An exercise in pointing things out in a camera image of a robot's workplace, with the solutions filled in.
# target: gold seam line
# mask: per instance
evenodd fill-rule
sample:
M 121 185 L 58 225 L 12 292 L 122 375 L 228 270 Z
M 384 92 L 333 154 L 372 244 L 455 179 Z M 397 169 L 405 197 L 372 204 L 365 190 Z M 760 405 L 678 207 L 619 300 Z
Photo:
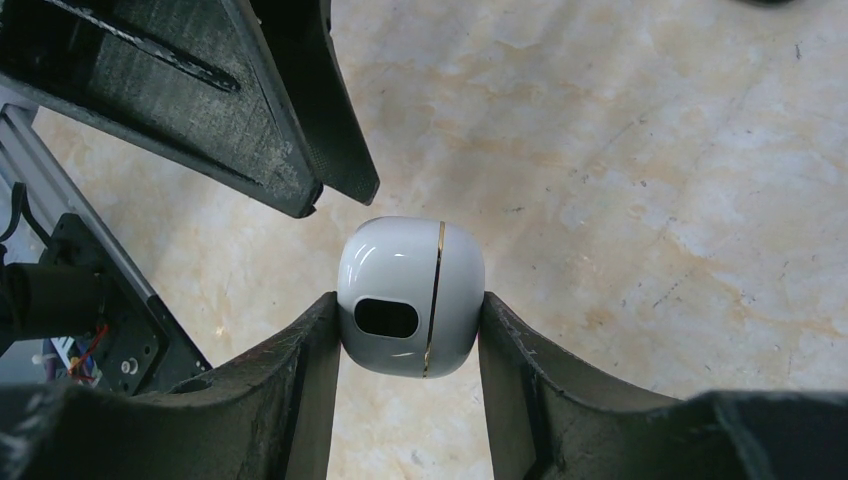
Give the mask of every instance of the gold seam line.
M 433 301 L 430 304 L 430 330 L 427 332 L 427 350 L 424 350 L 424 378 L 430 371 L 430 347 L 433 344 L 433 324 L 436 320 L 436 294 L 439 293 L 439 271 L 442 269 L 442 249 L 445 247 L 445 222 L 439 222 L 439 252 L 436 254 L 436 278 L 433 279 Z

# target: white security camera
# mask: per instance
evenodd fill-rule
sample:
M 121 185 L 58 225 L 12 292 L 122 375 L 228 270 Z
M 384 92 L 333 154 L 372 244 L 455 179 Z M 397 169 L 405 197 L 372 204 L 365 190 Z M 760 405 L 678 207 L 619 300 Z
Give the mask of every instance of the white security camera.
M 365 222 L 339 265 L 345 350 L 375 372 L 453 372 L 474 345 L 484 273 L 480 245 L 456 225 L 405 217 Z

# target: metal frame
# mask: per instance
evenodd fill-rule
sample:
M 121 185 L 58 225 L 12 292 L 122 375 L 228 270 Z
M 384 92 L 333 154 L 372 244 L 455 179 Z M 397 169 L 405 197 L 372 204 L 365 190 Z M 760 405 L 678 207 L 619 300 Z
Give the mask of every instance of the metal frame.
M 48 232 L 53 232 L 52 239 L 45 240 L 48 248 L 40 264 L 93 268 L 103 273 L 104 281 L 115 287 L 108 289 L 112 308 L 102 312 L 103 321 L 113 331 L 105 345 L 92 354 L 107 375 L 103 386 L 132 395 L 167 389 L 201 371 L 210 370 L 212 366 L 32 130 L 33 117 L 34 111 L 15 104 L 6 104 L 0 110 L 0 176 L 9 185 L 9 190 L 16 182 L 28 187 L 34 219 Z M 75 248 L 65 248 L 71 244 Z M 0 334 L 2 354 L 15 337 L 4 332 Z M 51 341 L 65 366 L 69 367 L 68 339 L 52 338 Z M 124 360 L 135 360 L 136 371 L 129 375 L 122 372 Z

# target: beige marble surface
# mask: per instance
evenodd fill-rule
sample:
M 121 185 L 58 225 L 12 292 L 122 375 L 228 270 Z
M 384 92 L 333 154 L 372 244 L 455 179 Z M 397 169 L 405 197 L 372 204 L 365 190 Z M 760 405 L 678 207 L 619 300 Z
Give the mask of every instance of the beige marble surface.
M 37 129 L 214 364 L 335 286 L 386 214 L 464 225 L 487 287 L 657 391 L 848 387 L 848 10 L 731 0 L 337 0 L 383 185 L 295 221 L 42 112 Z M 491 476 L 476 350 L 414 381 L 344 358 L 331 478 Z

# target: glossy white plastic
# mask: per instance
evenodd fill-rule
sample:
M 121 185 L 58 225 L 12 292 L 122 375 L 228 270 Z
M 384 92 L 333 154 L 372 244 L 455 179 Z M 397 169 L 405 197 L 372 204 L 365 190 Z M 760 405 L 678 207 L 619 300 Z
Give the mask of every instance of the glossy white plastic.
M 369 370 L 446 375 L 474 344 L 483 290 L 480 247 L 462 228 L 406 217 L 370 220 L 348 240 L 339 265 L 342 342 Z

